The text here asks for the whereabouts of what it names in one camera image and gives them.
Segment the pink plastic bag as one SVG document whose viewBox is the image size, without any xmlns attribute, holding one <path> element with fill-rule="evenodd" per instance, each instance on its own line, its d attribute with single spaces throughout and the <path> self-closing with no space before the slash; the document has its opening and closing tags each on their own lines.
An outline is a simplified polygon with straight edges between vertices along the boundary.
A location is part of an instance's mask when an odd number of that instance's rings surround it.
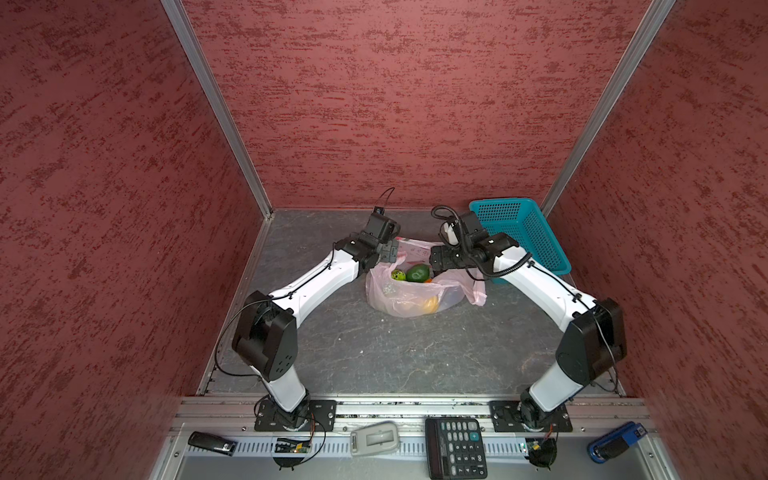
<svg viewBox="0 0 768 480">
<path fill-rule="evenodd" d="M 366 275 L 366 299 L 374 309 L 398 318 L 418 316 L 417 306 L 424 300 L 438 296 L 442 312 L 466 300 L 469 304 L 482 307 L 487 300 L 485 283 L 470 278 L 464 270 L 449 270 L 435 275 L 429 265 L 429 255 L 436 242 L 397 238 L 399 249 L 397 261 L 393 264 L 379 263 Z M 425 283 L 396 281 L 391 278 L 395 269 L 404 273 L 414 265 L 426 264 L 431 270 L 431 279 Z"/>
</svg>

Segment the teal plastic perforated basket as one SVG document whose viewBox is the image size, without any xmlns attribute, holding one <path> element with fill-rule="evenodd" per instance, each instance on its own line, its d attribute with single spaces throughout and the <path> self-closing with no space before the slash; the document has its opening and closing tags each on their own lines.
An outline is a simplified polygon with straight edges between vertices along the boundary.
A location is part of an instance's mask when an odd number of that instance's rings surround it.
<svg viewBox="0 0 768 480">
<path fill-rule="evenodd" d="M 571 263 L 538 204 L 527 198 L 475 200 L 469 209 L 489 234 L 503 232 L 557 276 L 569 275 Z"/>
</svg>

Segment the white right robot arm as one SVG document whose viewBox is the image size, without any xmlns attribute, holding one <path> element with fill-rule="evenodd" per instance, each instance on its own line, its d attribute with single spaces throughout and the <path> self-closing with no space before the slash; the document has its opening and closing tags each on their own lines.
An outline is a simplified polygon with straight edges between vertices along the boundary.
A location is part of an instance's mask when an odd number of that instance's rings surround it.
<svg viewBox="0 0 768 480">
<path fill-rule="evenodd" d="M 553 413 L 627 353 L 623 311 L 612 299 L 597 300 L 550 272 L 510 236 L 458 234 L 449 226 L 430 262 L 461 269 L 472 278 L 497 278 L 533 301 L 562 332 L 552 366 L 521 394 L 518 421 L 541 431 Z"/>
</svg>

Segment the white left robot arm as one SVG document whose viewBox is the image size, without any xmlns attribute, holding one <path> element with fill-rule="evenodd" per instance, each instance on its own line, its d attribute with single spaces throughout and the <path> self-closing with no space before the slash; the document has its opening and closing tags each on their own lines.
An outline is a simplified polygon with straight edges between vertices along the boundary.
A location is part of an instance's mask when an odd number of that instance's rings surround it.
<svg viewBox="0 0 768 480">
<path fill-rule="evenodd" d="M 294 367 L 302 323 L 340 288 L 379 263 L 394 262 L 398 247 L 396 239 L 371 246 L 351 235 L 297 280 L 246 298 L 235 317 L 232 350 L 262 381 L 285 429 L 299 430 L 311 419 L 309 392 Z"/>
</svg>

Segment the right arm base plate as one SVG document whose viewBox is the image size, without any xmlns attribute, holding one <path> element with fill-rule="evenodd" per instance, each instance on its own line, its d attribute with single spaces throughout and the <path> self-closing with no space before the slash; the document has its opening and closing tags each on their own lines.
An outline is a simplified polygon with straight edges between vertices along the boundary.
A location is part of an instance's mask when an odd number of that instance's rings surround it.
<svg viewBox="0 0 768 480">
<path fill-rule="evenodd" d="M 554 411 L 545 415 L 543 421 L 535 426 L 526 426 L 519 400 L 495 400 L 488 403 L 490 419 L 494 431 L 497 433 L 531 433 L 546 434 L 572 433 L 574 431 L 570 415 L 565 404 L 561 404 Z"/>
</svg>

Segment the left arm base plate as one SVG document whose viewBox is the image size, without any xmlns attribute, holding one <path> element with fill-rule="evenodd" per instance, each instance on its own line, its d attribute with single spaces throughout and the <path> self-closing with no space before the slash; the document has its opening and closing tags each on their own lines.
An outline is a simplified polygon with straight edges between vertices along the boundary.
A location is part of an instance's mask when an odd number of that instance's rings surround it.
<svg viewBox="0 0 768 480">
<path fill-rule="evenodd" d="M 254 406 L 256 432 L 309 432 L 312 428 L 330 432 L 334 429 L 337 402 L 304 399 L 294 410 L 286 411 L 267 398 Z"/>
</svg>

